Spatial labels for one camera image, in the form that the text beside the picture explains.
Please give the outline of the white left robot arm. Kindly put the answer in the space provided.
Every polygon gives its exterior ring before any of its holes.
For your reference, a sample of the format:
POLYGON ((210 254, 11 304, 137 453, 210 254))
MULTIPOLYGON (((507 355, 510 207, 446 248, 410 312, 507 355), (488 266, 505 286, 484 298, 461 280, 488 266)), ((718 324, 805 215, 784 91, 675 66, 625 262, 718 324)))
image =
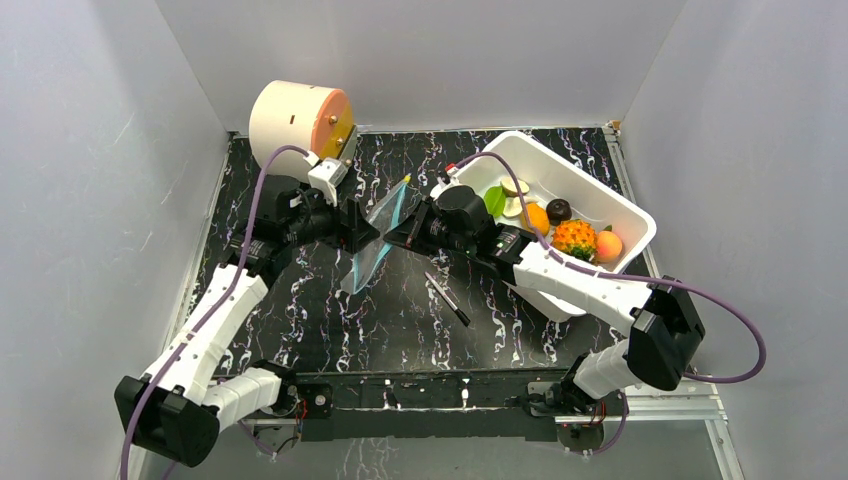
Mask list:
POLYGON ((302 400, 288 367, 259 360, 213 384, 235 335, 270 292, 295 250, 313 243, 355 254, 379 236, 354 198, 332 202, 289 176, 258 185, 248 219, 233 235, 206 292, 166 351, 114 398, 133 445, 195 467, 219 434, 256 411, 293 414, 302 400))

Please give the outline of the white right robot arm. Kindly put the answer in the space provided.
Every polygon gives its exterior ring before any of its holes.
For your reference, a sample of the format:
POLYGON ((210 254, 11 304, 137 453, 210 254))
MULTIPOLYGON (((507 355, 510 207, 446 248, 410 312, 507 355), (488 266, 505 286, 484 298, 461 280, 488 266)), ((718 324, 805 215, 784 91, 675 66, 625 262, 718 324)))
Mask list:
POLYGON ((546 389, 530 387, 510 400, 533 416, 587 414, 608 394, 633 385, 673 391, 705 336, 680 283, 638 282, 571 264, 530 232, 496 222, 468 186, 420 201, 383 238, 419 255, 442 250, 463 255, 504 283, 562 299, 623 335, 602 351, 580 355, 546 389))

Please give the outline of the clear blue zip top bag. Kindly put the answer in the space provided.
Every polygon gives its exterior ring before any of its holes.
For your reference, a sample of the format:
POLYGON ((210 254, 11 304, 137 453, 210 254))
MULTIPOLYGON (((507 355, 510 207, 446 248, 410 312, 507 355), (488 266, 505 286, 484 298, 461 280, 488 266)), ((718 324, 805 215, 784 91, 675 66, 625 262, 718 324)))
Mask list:
POLYGON ((380 264, 392 249, 392 246, 383 240, 383 236, 400 223, 400 214, 410 180, 411 177, 406 175, 368 211, 366 219, 377 229, 378 237, 353 256, 352 268, 341 282, 343 292, 355 295, 363 290, 371 282, 380 264))

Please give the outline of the orange toy pineapple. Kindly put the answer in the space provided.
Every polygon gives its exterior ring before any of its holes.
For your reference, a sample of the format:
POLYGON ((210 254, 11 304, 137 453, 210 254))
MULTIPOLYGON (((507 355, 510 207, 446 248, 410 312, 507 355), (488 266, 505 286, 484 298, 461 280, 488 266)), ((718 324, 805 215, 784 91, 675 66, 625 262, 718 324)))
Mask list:
POLYGON ((564 221, 554 230, 552 245, 566 255, 590 262, 597 252, 597 233, 583 220, 564 221))

